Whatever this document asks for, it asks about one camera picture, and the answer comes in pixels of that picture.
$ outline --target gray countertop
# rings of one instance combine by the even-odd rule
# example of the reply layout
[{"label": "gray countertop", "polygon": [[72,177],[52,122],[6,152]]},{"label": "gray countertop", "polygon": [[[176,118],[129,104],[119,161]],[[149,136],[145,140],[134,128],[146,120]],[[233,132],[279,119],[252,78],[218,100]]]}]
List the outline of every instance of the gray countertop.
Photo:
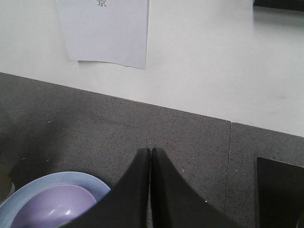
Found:
[{"label": "gray countertop", "polygon": [[208,203],[253,228],[256,156],[304,166],[298,136],[18,76],[0,81],[0,164],[17,188],[58,171],[113,187],[137,148],[158,146]]}]

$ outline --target white paper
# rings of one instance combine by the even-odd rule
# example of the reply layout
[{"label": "white paper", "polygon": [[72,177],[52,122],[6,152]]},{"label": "white paper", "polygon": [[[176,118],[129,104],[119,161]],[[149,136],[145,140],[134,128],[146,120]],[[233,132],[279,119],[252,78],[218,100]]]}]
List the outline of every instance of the white paper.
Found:
[{"label": "white paper", "polygon": [[145,69],[147,0],[57,0],[68,56]]}]

